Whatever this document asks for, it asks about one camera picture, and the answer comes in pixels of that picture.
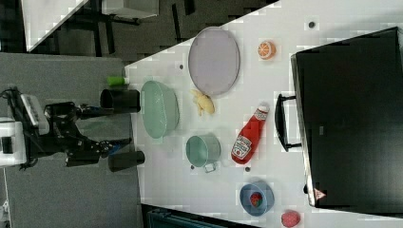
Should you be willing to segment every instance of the ketchup bottle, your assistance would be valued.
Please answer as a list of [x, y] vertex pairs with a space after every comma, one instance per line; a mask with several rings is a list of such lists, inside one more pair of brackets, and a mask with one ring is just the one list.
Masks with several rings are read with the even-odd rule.
[[261, 130], [266, 122], [268, 111], [268, 107], [260, 106], [246, 126], [243, 127], [231, 151], [231, 157], [234, 162], [245, 164], [252, 158], [258, 147]]

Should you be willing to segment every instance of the briefcase handle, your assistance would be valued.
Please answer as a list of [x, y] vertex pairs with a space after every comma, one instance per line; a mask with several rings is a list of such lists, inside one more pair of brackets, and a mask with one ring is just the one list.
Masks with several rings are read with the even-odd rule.
[[282, 94], [278, 95], [278, 100], [276, 103], [276, 111], [275, 111], [275, 123], [276, 123], [276, 131], [278, 132], [279, 141], [284, 147], [285, 151], [288, 152], [289, 148], [300, 147], [301, 143], [289, 144], [287, 138], [287, 126], [285, 122], [285, 113], [284, 113], [284, 105], [283, 103], [289, 100], [294, 100], [296, 96], [284, 97]]

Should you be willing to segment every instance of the warning triangle sticker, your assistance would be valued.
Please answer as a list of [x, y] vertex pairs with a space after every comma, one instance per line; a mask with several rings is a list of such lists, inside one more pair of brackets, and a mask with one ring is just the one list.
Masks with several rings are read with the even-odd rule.
[[326, 197], [326, 194], [320, 192], [316, 188], [314, 188], [314, 191], [315, 191], [315, 199], [320, 200], [320, 199]]

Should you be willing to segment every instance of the orange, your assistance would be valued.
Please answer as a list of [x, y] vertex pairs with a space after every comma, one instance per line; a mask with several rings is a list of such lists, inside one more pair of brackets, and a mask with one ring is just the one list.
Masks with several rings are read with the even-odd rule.
[[268, 60], [276, 54], [276, 46], [270, 41], [263, 41], [259, 45], [258, 53], [261, 59]]

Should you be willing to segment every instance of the purple plate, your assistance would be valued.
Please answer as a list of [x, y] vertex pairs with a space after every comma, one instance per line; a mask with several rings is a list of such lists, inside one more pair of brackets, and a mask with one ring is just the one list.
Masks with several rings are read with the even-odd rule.
[[228, 91], [240, 69], [240, 52], [232, 34], [218, 27], [202, 30], [190, 48], [188, 66], [202, 93], [212, 96]]

